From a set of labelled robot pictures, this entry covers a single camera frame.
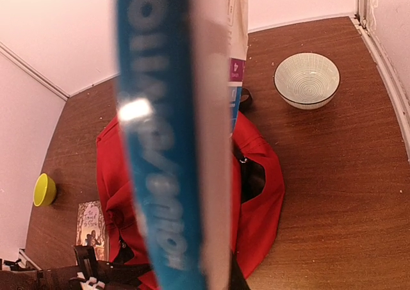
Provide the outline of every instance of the pink wall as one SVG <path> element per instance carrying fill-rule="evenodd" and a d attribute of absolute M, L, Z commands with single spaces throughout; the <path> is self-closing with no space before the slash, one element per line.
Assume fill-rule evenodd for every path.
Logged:
<path fill-rule="evenodd" d="M 64 101 L 1 55 L 0 84 L 0 258 L 16 260 Z"/>
<path fill-rule="evenodd" d="M 249 0 L 249 29 L 355 12 L 356 0 Z"/>
<path fill-rule="evenodd" d="M 410 97 L 410 0 L 372 0 L 370 30 Z"/>
<path fill-rule="evenodd" d="M 0 42 L 68 94 L 118 72 L 115 0 L 0 0 Z"/>

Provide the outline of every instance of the brown wooden surface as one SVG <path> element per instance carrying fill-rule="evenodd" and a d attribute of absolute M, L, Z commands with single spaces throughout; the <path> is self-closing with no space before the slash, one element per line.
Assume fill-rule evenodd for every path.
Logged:
<path fill-rule="evenodd" d="M 298 52 L 323 54 L 340 70 L 340 89 L 322 109 L 294 109 L 275 92 L 276 67 Z M 386 89 L 350 20 L 251 34 L 245 86 L 254 96 L 247 116 L 277 152 L 286 183 L 278 237 L 251 289 L 410 289 L 410 166 Z M 26 248 L 44 268 L 74 263 L 78 203 L 98 198 L 95 138 L 114 113 L 112 82 L 63 110 L 44 164 L 59 195 L 51 207 L 33 208 Z"/>

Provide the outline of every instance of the book cover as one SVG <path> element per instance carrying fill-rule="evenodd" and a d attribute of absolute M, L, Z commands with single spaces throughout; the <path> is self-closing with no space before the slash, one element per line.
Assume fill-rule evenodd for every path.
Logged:
<path fill-rule="evenodd" d="M 229 94 L 232 132 L 238 119 L 248 51 L 248 0 L 228 0 Z"/>
<path fill-rule="evenodd" d="M 158 284 L 227 289 L 226 2 L 118 0 L 117 26 L 118 118 Z"/>
<path fill-rule="evenodd" d="M 93 246 L 97 260 L 108 260 L 108 236 L 100 201 L 78 205 L 76 245 Z"/>

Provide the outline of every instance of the striped bowl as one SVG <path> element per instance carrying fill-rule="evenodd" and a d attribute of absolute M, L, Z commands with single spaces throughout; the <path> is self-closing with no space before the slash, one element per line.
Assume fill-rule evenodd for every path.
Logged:
<path fill-rule="evenodd" d="M 286 58 L 276 69 L 277 92 L 298 109 L 318 109 L 329 103 L 339 88 L 340 74 L 325 56 L 299 53 Z"/>

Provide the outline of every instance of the red bag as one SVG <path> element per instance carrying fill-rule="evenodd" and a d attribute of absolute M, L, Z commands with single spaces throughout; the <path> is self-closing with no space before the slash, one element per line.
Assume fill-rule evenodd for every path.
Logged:
<path fill-rule="evenodd" d="M 237 154 L 233 157 L 231 248 L 247 278 L 265 258 L 275 240 L 284 182 L 275 152 L 241 113 L 233 143 Z M 149 263 L 136 224 L 132 183 L 117 118 L 97 138 L 97 185 L 110 237 L 110 261 L 114 261 L 122 246 L 128 246 L 134 256 L 126 264 Z M 144 284 L 141 289 L 158 288 L 153 272 L 139 279 Z"/>

